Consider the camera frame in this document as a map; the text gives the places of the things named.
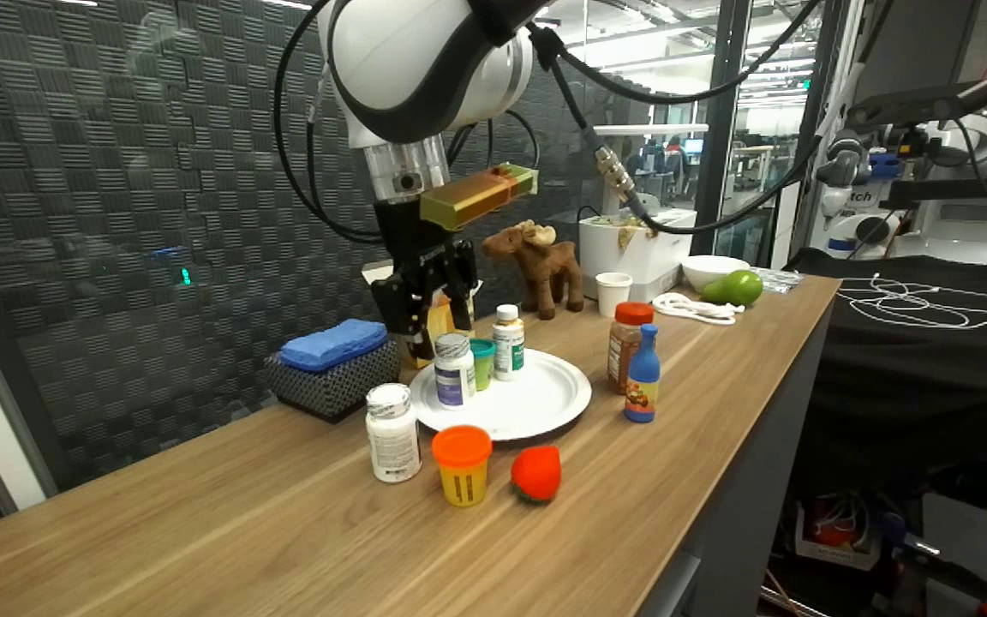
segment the plate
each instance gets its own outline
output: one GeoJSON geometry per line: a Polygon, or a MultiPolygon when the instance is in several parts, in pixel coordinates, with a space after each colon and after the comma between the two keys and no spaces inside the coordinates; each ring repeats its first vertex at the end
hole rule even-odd
{"type": "Polygon", "coordinates": [[[410,383],[418,421],[433,430],[461,424],[477,426],[494,441],[551,433],[581,415],[592,398],[592,386],[580,368],[543,351],[524,349],[524,368],[513,381],[491,376],[465,410],[449,410],[436,398],[434,366],[423,368],[410,383]]]}

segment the wooden countertop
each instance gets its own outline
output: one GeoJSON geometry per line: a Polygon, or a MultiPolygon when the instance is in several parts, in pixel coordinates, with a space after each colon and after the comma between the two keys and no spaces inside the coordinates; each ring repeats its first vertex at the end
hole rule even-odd
{"type": "Polygon", "coordinates": [[[0,614],[633,614],[835,288],[807,277],[730,327],[658,315],[650,425],[607,389],[595,306],[529,315],[529,347],[595,389],[556,440],[546,507],[509,491],[516,450],[494,452],[483,503],[456,509],[428,439],[422,473],[388,485],[363,414],[330,426],[275,406],[0,520],[0,614]]]}

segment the orange cap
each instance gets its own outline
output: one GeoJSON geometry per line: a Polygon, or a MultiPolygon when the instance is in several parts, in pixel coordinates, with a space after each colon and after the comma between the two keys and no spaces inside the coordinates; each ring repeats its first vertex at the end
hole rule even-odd
{"type": "Polygon", "coordinates": [[[432,438],[432,456],[436,462],[455,468],[480,464],[493,451],[489,434],[477,426],[453,426],[432,438]]]}
{"type": "Polygon", "coordinates": [[[654,305],[645,302],[619,302],[615,305],[615,320],[631,326],[653,324],[654,305]]]}

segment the sponge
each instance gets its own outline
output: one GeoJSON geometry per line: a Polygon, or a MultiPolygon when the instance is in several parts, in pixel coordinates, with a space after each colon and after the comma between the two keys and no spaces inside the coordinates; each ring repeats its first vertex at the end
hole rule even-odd
{"type": "Polygon", "coordinates": [[[325,331],[287,341],[281,347],[279,361],[317,374],[345,360],[368,354],[385,340],[387,328],[378,321],[345,320],[325,331]]]}

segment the metal connector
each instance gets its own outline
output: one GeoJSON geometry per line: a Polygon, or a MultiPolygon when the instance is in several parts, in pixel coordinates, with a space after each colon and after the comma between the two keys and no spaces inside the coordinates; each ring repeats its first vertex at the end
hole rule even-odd
{"type": "Polygon", "coordinates": [[[607,146],[596,149],[593,155],[596,157],[596,169],[604,176],[604,181],[615,191],[620,202],[626,203],[634,195],[634,180],[631,180],[630,173],[607,146]]]}

